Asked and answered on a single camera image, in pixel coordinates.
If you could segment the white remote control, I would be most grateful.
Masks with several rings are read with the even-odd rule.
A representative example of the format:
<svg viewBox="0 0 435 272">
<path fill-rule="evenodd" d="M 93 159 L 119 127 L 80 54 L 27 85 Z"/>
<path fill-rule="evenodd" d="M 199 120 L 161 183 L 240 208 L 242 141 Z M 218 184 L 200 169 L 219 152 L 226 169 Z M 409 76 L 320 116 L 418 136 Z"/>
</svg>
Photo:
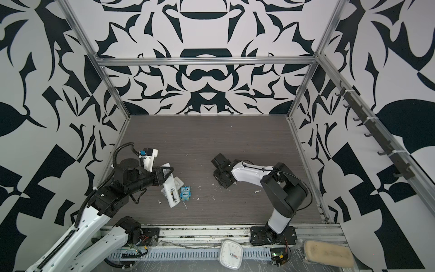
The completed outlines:
<svg viewBox="0 0 435 272">
<path fill-rule="evenodd" d="M 183 187 L 184 183 L 178 176 L 174 177 L 173 173 L 168 175 L 168 171 L 169 170 L 163 171 L 164 176 L 168 176 L 168 178 L 164 182 L 161 192 L 168 200 L 169 207 L 173 208 L 181 202 L 179 190 L 181 189 L 181 187 Z"/>
</svg>

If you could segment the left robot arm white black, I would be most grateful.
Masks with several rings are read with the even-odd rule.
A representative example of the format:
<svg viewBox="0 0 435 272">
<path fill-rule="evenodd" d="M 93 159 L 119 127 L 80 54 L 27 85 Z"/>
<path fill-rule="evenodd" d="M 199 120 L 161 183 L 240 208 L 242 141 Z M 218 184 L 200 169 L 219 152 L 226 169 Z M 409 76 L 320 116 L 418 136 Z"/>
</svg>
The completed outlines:
<svg viewBox="0 0 435 272">
<path fill-rule="evenodd" d="M 88 242 L 105 226 L 137 192 L 164 185 L 173 173 L 168 166 L 144 168 L 137 159 L 114 163 L 108 178 L 86 198 L 75 223 L 29 272 L 89 272 L 122 246 L 136 246 L 142 234 L 141 225 L 130 216 L 121 218 L 93 245 Z"/>
</svg>

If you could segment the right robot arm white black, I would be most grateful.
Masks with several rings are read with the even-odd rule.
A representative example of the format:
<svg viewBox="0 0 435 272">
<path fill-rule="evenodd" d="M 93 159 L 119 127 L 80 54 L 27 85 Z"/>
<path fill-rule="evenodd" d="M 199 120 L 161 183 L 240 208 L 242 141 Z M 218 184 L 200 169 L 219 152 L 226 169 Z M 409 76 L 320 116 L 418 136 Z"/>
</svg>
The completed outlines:
<svg viewBox="0 0 435 272">
<path fill-rule="evenodd" d="M 247 182 L 263 188 L 274 210 L 266 229 L 280 235 L 301 209 L 310 189 L 283 163 L 260 166 L 246 160 L 229 160 L 218 154 L 211 160 L 214 178 L 225 189 L 236 182 Z"/>
</svg>

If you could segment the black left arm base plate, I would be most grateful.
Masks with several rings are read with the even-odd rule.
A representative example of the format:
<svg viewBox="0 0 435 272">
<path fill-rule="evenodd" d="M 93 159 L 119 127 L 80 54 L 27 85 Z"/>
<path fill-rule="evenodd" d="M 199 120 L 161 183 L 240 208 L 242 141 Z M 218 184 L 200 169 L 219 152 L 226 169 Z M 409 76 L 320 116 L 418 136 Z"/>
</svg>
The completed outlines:
<svg viewBox="0 0 435 272">
<path fill-rule="evenodd" d="M 141 228 L 139 240 L 136 246 L 148 247 L 156 244 L 159 241 L 160 228 L 158 227 L 145 227 Z"/>
</svg>

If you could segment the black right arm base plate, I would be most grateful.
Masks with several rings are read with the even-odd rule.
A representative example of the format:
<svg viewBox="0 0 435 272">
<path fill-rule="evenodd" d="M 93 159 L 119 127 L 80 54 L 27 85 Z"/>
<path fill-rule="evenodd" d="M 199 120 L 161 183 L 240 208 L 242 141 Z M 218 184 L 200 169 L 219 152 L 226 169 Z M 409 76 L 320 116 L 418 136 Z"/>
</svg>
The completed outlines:
<svg viewBox="0 0 435 272">
<path fill-rule="evenodd" d="M 250 228 L 250 244 L 253 246 L 259 247 L 273 244 L 295 245 L 297 240 L 295 228 L 292 226 L 287 226 L 280 234 L 276 234 L 268 226 Z"/>
</svg>

